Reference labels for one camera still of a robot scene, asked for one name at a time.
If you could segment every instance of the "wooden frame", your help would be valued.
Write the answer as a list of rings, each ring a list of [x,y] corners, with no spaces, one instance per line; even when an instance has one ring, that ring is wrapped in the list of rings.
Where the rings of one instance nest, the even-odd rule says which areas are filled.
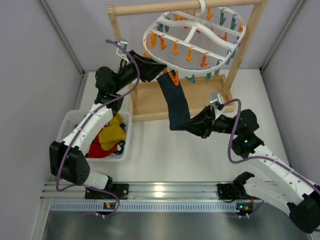
[[[225,79],[224,75],[221,78],[216,78],[216,77],[214,78],[214,79],[219,79],[221,83],[221,87],[215,89],[215,91],[220,92],[223,95],[225,101],[227,101],[229,98],[232,98],[230,88],[236,78],[237,72],[245,57],[246,51],[252,40],[254,32],[258,26],[258,23],[264,12],[267,2],[268,0],[205,0],[205,5],[207,8],[239,6],[239,5],[254,5],[250,18],[246,25],[245,35],[241,41],[239,48],[236,51],[236,55],[233,60],[233,63],[227,78]],[[163,12],[172,12],[172,11],[185,11],[185,10],[193,10],[193,9],[200,9],[200,8],[201,6],[198,0],[189,0],[189,1],[179,1],[179,2],[166,2],[165,4],[153,3],[153,4],[118,6],[118,7],[115,7],[113,4],[108,4],[107,11],[108,11],[108,15],[109,15],[115,40],[118,41],[121,38],[121,32],[120,32],[120,28],[117,20],[117,17],[119,16],[163,13]],[[160,87],[158,84],[152,84],[152,86],[160,90]],[[143,91],[144,88],[145,87],[138,86],[136,90],[131,94],[133,120],[149,121],[149,120],[168,118],[168,113],[163,113],[162,111],[159,111],[157,113],[152,113],[153,116],[148,115],[143,117],[143,116],[140,116],[140,114],[135,114],[139,111],[138,108],[141,107],[139,102],[139,97],[138,97],[138,91],[140,90]],[[228,108],[229,112],[232,112],[234,108],[235,108],[234,105],[229,107]]]

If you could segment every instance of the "gray wall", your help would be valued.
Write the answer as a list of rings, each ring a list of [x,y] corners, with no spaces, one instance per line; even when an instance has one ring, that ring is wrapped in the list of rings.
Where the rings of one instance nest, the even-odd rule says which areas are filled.
[[[1,1],[0,32],[0,238],[23,240],[80,74],[36,0]]]
[[[105,43],[105,39],[114,39],[107,13],[108,3],[114,3],[116,6],[125,6],[159,2],[165,4],[165,2],[172,1],[183,0],[47,0],[70,42],[75,55],[85,70],[96,70],[101,66],[108,66],[112,69],[119,67],[119,61],[114,61],[116,57],[114,47]],[[279,32],[296,3],[297,0],[268,1],[262,19],[252,39],[252,43],[242,62],[242,68],[257,69],[263,64],[272,44],[279,35]],[[236,10],[246,21],[249,19],[252,8],[252,5],[232,7],[232,9]],[[142,46],[143,33],[159,15],[160,13],[153,13],[118,17],[122,37],[128,40],[129,49],[134,49],[140,54],[144,52]],[[218,23],[219,18],[220,13],[216,12],[211,20]],[[230,22],[231,18],[229,17],[225,25],[229,26]],[[182,36],[185,37],[186,32],[187,30],[182,28],[181,31],[178,30],[175,35],[183,38]],[[202,46],[202,44],[204,44],[206,47],[214,47],[214,44],[208,43],[204,34],[196,34],[194,40],[197,45]],[[168,46],[165,53],[162,51],[163,55],[161,55],[161,57],[164,59],[172,59],[173,54],[171,49],[172,48]],[[175,61],[180,66],[185,66],[187,64],[186,59],[182,57],[182,55],[181,53],[175,56],[175,58],[177,58]],[[185,67],[199,68],[199,65],[192,61]]]
[[[309,0],[265,72],[266,85],[295,168],[320,184],[319,0]]]

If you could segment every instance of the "wooden board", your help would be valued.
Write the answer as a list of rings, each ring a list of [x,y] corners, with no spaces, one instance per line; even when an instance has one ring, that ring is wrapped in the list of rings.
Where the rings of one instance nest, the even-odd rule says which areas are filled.
[[[230,91],[223,92],[222,90],[225,82],[225,75],[212,76],[210,81],[206,81],[203,77],[197,77],[196,83],[191,83],[184,78],[180,79],[191,116],[197,115],[210,104],[212,92],[221,93],[225,102],[233,99]],[[234,110],[235,105],[232,103],[226,106],[225,112],[230,113]],[[157,81],[148,84],[141,83],[131,93],[131,114],[133,122],[169,118],[168,105]]]

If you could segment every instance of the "laundry basket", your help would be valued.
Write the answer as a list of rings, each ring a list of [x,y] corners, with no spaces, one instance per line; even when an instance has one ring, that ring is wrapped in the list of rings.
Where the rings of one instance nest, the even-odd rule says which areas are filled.
[[[71,110],[66,113],[58,136],[56,138],[57,142],[61,142],[66,136],[68,136],[75,128],[76,125],[80,124],[81,121],[88,114],[87,111],[83,110]],[[128,156],[129,144],[130,144],[130,135],[132,129],[132,116],[128,111],[120,111],[119,114],[123,117],[123,122],[125,124],[125,146],[123,153],[120,155],[110,154],[104,158],[86,158],[88,162],[120,162],[126,159]]]

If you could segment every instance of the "orange clothespin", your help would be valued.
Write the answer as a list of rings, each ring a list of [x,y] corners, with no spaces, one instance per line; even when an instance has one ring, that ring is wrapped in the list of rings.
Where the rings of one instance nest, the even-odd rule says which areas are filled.
[[[167,44],[165,44],[164,35],[161,35],[160,43],[161,43],[161,50],[164,50],[167,47]]]
[[[157,44],[157,34],[152,32],[150,38],[151,38],[151,46],[154,48]]]
[[[225,33],[224,33],[224,36],[221,36],[221,35],[219,34],[219,38],[221,38],[222,40],[227,41],[227,39],[228,39],[227,33],[225,32]]]
[[[208,62],[206,62],[206,58],[207,58],[207,55],[208,53],[207,52],[205,52],[204,54],[203,54],[203,57],[202,57],[202,60],[201,60],[201,63],[200,63],[200,66],[203,68],[203,67],[205,67],[205,66],[207,66],[207,65],[209,65],[209,63]]]
[[[191,56],[191,51],[192,51],[193,48],[194,48],[193,46],[189,47],[188,56],[186,56],[186,61],[187,62],[190,62],[191,60],[195,59],[195,56]]]
[[[174,85],[179,86],[179,74],[178,71],[175,71],[175,76],[173,75],[172,71],[169,71],[169,76],[173,81]]]
[[[242,32],[243,32],[243,30],[244,30],[244,24],[243,24],[243,23],[241,23],[241,24],[240,24],[240,26],[239,26],[239,30],[238,30],[238,32],[242,33]]]
[[[211,8],[208,8],[208,13],[206,15],[207,21],[209,21],[215,15],[215,13],[210,13],[210,12],[211,12]]]
[[[148,52],[150,52],[150,46],[149,46],[148,39],[145,38],[144,41],[145,41],[146,48],[148,49]]]
[[[178,50],[178,40],[175,40],[173,43],[173,55],[177,55],[180,53],[180,50]]]
[[[180,20],[187,20],[187,18],[184,17],[184,16],[182,16],[182,17],[180,17]]]

